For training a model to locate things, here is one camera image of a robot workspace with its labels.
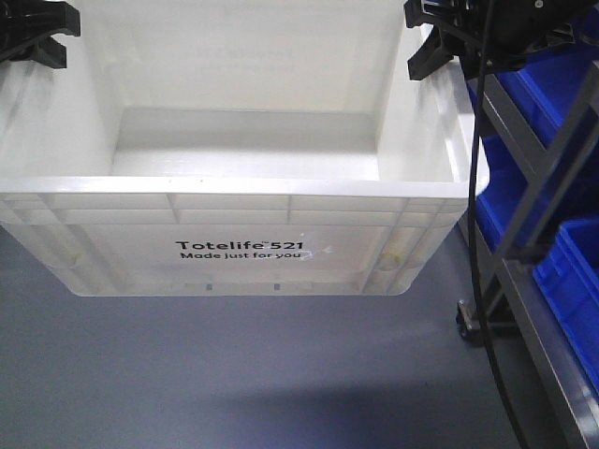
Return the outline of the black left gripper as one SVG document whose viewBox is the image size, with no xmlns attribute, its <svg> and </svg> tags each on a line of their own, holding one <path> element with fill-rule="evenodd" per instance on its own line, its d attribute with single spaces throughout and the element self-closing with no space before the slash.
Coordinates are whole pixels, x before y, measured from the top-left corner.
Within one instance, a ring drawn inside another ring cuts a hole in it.
<svg viewBox="0 0 599 449">
<path fill-rule="evenodd" d="M 80 12 L 64 1 L 2 1 L 1 62 L 33 61 L 67 68 L 66 47 L 55 34 L 80 36 Z"/>
</svg>

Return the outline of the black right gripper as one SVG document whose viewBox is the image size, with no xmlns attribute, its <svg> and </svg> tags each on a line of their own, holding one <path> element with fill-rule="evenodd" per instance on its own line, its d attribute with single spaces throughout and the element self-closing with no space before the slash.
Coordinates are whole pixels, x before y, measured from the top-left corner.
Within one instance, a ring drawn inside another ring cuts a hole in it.
<svg viewBox="0 0 599 449">
<path fill-rule="evenodd" d="M 463 24 L 477 41 L 488 40 L 487 58 L 492 70 L 518 70 L 538 52 L 575 43 L 573 21 L 591 11 L 594 1 L 462 1 Z M 407 0 L 405 24 L 414 28 L 433 25 L 416 53 L 407 61 L 410 80 L 424 80 L 455 58 L 466 55 L 468 35 L 442 28 L 457 17 L 457 2 Z"/>
</svg>

